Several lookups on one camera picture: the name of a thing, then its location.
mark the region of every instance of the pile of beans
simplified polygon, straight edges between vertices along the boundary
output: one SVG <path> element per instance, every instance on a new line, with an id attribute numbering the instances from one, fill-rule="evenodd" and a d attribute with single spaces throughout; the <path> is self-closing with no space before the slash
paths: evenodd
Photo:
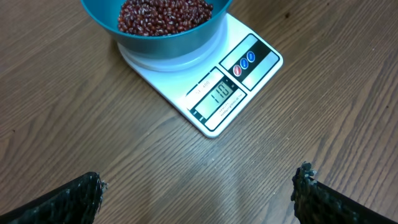
<path id="1" fill-rule="evenodd" d="M 118 29 L 142 36 L 178 34 L 209 21 L 212 10 L 205 0 L 127 0 Z"/>

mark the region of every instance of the blue button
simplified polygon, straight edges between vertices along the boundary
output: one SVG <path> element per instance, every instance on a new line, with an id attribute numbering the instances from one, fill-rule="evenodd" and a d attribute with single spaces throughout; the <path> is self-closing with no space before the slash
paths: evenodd
<path id="1" fill-rule="evenodd" d="M 256 59 L 256 56 L 254 55 L 253 52 L 248 52 L 248 61 L 253 63 Z"/>
<path id="2" fill-rule="evenodd" d="M 241 67 L 242 69 L 247 69 L 249 67 L 249 62 L 246 60 L 246 58 L 241 59 Z"/>

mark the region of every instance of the wood grain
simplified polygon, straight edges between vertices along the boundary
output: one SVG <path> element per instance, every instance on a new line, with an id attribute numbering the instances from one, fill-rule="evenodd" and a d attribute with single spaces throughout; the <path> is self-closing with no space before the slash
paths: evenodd
<path id="1" fill-rule="evenodd" d="M 96 223 L 298 223 L 291 177 L 398 221 L 398 2 L 237 0 L 284 56 L 218 138 L 123 62 L 72 1 L 0 1 L 0 213 L 88 171 Z"/>

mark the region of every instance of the scale button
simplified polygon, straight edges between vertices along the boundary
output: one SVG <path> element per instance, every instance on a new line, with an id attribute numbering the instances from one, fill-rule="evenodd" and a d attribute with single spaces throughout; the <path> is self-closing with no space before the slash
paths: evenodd
<path id="1" fill-rule="evenodd" d="M 247 58 L 248 58 L 249 62 L 253 63 L 255 61 L 255 59 L 256 59 L 256 55 L 252 51 L 249 51 L 248 55 L 247 55 Z"/>
<path id="2" fill-rule="evenodd" d="M 242 68 L 239 65 L 234 66 L 234 75 L 237 77 L 242 75 Z"/>
<path id="3" fill-rule="evenodd" d="M 246 59 L 246 58 L 242 58 L 241 59 L 241 67 L 243 68 L 243 69 L 248 69 L 248 67 L 249 67 L 249 62 L 248 62 L 248 60 Z"/>

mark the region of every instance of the red button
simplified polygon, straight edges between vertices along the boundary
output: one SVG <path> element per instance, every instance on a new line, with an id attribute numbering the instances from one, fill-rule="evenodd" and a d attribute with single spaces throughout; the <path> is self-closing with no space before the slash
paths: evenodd
<path id="1" fill-rule="evenodd" d="M 234 66 L 234 74 L 236 76 L 241 76 L 242 75 L 242 68 L 239 65 Z"/>

